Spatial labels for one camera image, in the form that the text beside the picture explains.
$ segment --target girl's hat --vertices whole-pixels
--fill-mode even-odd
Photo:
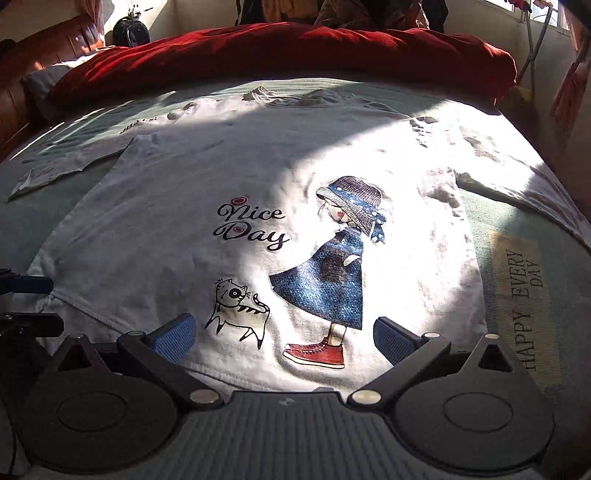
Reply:
[[[378,211],[382,192],[357,177],[341,177],[316,190],[319,198],[338,205],[355,225],[374,242],[384,241],[382,225],[386,217]]]

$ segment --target pillow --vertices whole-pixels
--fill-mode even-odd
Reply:
[[[26,90],[33,97],[33,101],[39,110],[39,113],[45,120],[53,122],[62,113],[62,110],[47,98],[47,95],[53,86],[71,69],[78,65],[82,65],[94,58],[94,56],[101,51],[108,48],[111,47],[100,47],[78,59],[56,63],[45,69],[36,70],[29,73],[21,80]]]

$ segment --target curtain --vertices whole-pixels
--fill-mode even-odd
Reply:
[[[587,79],[589,78],[590,64],[587,59],[589,30],[568,10],[564,9],[564,14],[569,24],[577,59],[570,66],[562,85],[560,85],[556,93],[556,97],[554,97],[550,107],[550,115],[556,118],[558,125],[568,136],[579,114]]]
[[[80,6],[89,14],[96,25],[96,29],[101,36],[105,33],[105,20],[103,19],[103,0],[80,0]]]

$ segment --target blue gripper pad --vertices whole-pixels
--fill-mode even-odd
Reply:
[[[195,318],[183,313],[147,335],[146,342],[152,350],[175,364],[193,346],[196,334]]]
[[[421,346],[421,338],[389,318],[380,317],[374,323],[374,345],[396,365]]]

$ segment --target circular base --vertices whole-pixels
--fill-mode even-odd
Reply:
[[[541,394],[498,373],[411,387],[395,406],[397,431],[425,459],[453,471],[486,474],[532,462],[550,441],[551,410]]]
[[[26,400],[18,431],[28,456],[62,472],[121,469],[157,450],[177,409],[149,382],[86,369],[43,378]]]

